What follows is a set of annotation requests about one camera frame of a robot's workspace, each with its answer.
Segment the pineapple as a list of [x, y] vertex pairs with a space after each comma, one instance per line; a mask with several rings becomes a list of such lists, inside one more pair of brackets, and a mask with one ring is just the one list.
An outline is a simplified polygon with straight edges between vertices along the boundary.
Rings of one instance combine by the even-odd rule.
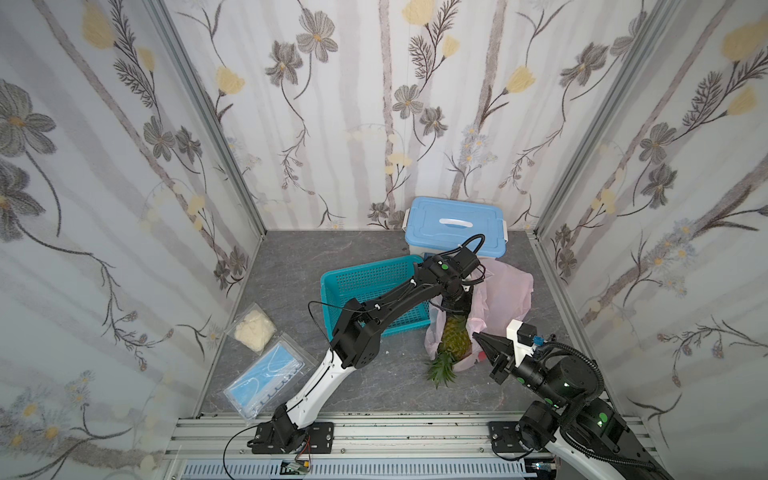
[[467, 316], [452, 314], [447, 317], [435, 358], [429, 364], [427, 378], [435, 388], [446, 387], [456, 379], [454, 366], [466, 358], [472, 350], [466, 328]]

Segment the pink plastic bag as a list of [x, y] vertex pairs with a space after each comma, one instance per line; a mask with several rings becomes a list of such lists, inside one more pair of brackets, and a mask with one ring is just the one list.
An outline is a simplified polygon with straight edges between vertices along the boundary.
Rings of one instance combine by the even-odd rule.
[[[496, 259], [480, 259], [485, 267], [485, 279], [475, 286], [466, 328], [468, 334], [484, 332], [506, 338], [512, 320], [523, 321], [531, 308], [534, 279], [530, 273]], [[430, 325], [424, 346], [429, 360], [437, 356], [448, 313], [430, 305]], [[461, 372], [486, 360], [486, 354], [475, 340], [471, 352], [456, 363], [454, 372]]]

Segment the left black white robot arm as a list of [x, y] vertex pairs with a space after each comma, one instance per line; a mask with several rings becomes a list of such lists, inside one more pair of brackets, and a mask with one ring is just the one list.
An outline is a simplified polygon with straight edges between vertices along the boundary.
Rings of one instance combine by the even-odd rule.
[[269, 421], [255, 427], [254, 437], [247, 442], [251, 452], [292, 454], [307, 449], [310, 426], [321, 408], [351, 373], [376, 358], [383, 333], [408, 311], [440, 296], [440, 309], [468, 314], [473, 289], [486, 276], [479, 258], [484, 243], [485, 236], [475, 234], [458, 247], [417, 263], [410, 279], [388, 293], [365, 302], [347, 301], [340, 308], [321, 365]]

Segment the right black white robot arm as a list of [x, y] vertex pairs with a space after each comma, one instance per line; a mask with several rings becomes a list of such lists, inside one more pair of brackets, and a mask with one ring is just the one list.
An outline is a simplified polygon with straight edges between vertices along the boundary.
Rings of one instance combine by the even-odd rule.
[[611, 404], [597, 363], [577, 349], [544, 342], [517, 353], [493, 337], [486, 356], [498, 384], [514, 379], [538, 396], [516, 424], [526, 451], [546, 450], [587, 479], [670, 479]]

